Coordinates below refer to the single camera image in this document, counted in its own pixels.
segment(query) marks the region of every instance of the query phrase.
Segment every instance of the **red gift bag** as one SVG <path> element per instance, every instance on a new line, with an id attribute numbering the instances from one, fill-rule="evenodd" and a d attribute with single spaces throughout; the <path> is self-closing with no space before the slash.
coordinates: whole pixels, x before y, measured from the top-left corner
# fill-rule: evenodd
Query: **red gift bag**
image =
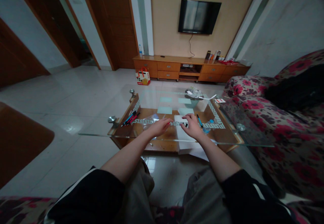
<path id="1" fill-rule="evenodd" d="M 136 75 L 137 84 L 140 84 L 140 85 L 149 85 L 150 84 L 150 82 L 151 82 L 150 74 L 146 70 L 145 67 L 143 67 L 140 71 L 135 73 L 135 75 Z"/>

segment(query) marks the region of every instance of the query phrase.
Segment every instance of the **decorative pattern border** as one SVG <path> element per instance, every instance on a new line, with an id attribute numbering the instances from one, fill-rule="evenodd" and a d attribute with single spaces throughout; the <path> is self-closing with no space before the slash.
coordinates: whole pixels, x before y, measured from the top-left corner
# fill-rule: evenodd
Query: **decorative pattern border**
<path id="1" fill-rule="evenodd" d="M 143 93 L 142 93 L 142 96 L 141 96 L 142 99 L 143 99 L 143 97 L 144 97 L 145 92 L 161 92 L 161 93 L 165 93 L 165 94 L 187 95 L 187 93 L 185 93 L 185 92 L 166 92 L 166 91 L 145 90 L 145 91 L 143 91 Z M 216 120 L 217 124 L 202 123 L 202 125 L 203 125 L 205 128 L 213 128 L 213 129 L 217 129 L 217 128 L 219 128 L 219 129 L 225 129 L 225 126 L 224 126 L 222 120 L 220 119 L 220 117 L 218 116 L 217 111 L 216 111 L 215 108 L 213 107 L 213 104 L 211 103 L 211 101 L 208 101 L 208 105 L 209 105 L 209 107 L 210 107 L 210 109 L 211 109 L 213 115 L 215 116 L 215 120 Z M 134 111 L 134 110 L 138 110 L 139 106 L 140 106 L 140 99 L 138 99 L 138 101 L 137 101 L 137 103 L 136 103 L 136 105 L 135 105 L 133 111 Z M 133 123 L 140 123 L 140 124 L 153 124 L 154 121 L 153 121 L 153 120 L 144 120 L 144 119 L 135 119 L 135 120 L 132 122 L 132 124 L 133 124 Z M 170 122 L 170 125 L 171 125 L 171 126 L 180 126 L 181 123 L 182 123 L 182 122 Z"/>

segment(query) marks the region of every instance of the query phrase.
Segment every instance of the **red pen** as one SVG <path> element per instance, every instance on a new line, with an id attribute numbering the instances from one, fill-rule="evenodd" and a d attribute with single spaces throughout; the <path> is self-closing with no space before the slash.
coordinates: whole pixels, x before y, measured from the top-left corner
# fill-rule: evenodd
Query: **red pen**
<path id="1" fill-rule="evenodd" d="M 127 124 L 127 125 L 130 125 L 136 118 L 137 116 L 139 115 L 140 113 L 138 113 L 135 117 L 133 117 L 133 119 Z"/>
<path id="2" fill-rule="evenodd" d="M 134 114 L 133 116 L 131 116 L 129 120 L 127 120 L 126 125 L 128 125 L 129 122 L 130 122 L 134 117 L 135 117 L 135 114 Z"/>

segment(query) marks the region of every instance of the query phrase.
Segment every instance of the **glass coffee table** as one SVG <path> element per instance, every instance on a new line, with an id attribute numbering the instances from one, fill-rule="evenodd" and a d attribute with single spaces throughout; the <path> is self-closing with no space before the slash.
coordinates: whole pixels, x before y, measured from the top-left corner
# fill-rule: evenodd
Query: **glass coffee table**
<path id="1" fill-rule="evenodd" d="M 128 90 L 130 94 L 125 98 L 125 91 Z M 239 145 L 273 147 L 273 143 L 234 101 L 223 91 L 217 90 L 215 85 L 210 85 L 207 90 L 203 89 L 198 93 L 195 93 L 193 88 L 186 87 L 129 85 L 120 93 L 117 92 L 104 110 L 110 113 L 115 111 L 116 115 L 99 114 L 100 116 L 79 135 L 110 137 L 121 149 L 156 120 L 171 118 L 174 122 L 170 123 L 168 130 L 154 138 L 145 150 L 178 152 L 181 146 L 198 144 L 180 126 L 181 123 L 186 125 L 186 120 L 182 119 L 183 115 L 194 113 L 199 116 L 204 133 L 225 152 Z"/>

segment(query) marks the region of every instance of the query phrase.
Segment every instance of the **sofa armrest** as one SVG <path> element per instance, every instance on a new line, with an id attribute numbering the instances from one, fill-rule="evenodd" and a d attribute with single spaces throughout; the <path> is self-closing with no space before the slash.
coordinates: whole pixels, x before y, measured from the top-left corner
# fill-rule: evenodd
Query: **sofa armrest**
<path id="1" fill-rule="evenodd" d="M 260 76 L 233 76 L 224 89 L 223 96 L 264 96 L 269 86 L 275 85 L 278 80 Z"/>

